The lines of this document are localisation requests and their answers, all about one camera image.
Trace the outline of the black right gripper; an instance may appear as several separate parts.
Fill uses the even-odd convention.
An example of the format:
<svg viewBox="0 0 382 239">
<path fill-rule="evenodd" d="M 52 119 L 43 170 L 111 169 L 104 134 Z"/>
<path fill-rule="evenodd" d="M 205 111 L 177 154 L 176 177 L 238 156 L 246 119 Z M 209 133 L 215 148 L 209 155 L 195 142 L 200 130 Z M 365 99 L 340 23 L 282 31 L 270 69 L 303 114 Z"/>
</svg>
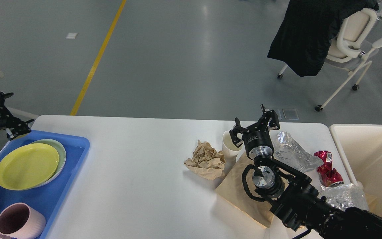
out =
<svg viewBox="0 0 382 239">
<path fill-rule="evenodd" d="M 239 148 L 245 146 L 246 155 L 249 159 L 255 159 L 257 156 L 271 158 L 274 153 L 274 147 L 270 138 L 270 130 L 279 130 L 280 122 L 275 110 L 269 110 L 264 105 L 260 105 L 262 115 L 257 123 L 249 125 L 246 130 L 241 126 L 240 120 L 234 118 L 235 125 L 229 130 L 229 136 L 232 144 Z"/>
</svg>

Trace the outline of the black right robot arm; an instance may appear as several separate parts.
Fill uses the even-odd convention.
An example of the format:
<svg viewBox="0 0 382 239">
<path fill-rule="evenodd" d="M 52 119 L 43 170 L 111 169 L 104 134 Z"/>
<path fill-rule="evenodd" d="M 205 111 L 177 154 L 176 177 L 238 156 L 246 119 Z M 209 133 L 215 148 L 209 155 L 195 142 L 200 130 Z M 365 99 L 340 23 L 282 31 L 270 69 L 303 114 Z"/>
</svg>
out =
<svg viewBox="0 0 382 239">
<path fill-rule="evenodd" d="M 229 131 L 233 144 L 244 145 L 247 157 L 253 161 L 241 176 L 248 197 L 268 202 L 270 212 L 285 227 L 296 231 L 305 226 L 307 230 L 297 239 L 313 230 L 325 239 L 382 239 L 382 217 L 357 207 L 340 210 L 331 206 L 326 197 L 318 197 L 310 177 L 274 158 L 269 133 L 280 129 L 279 119 L 274 110 L 261 109 L 257 122 L 242 127 L 235 118 L 235 126 Z"/>
</svg>

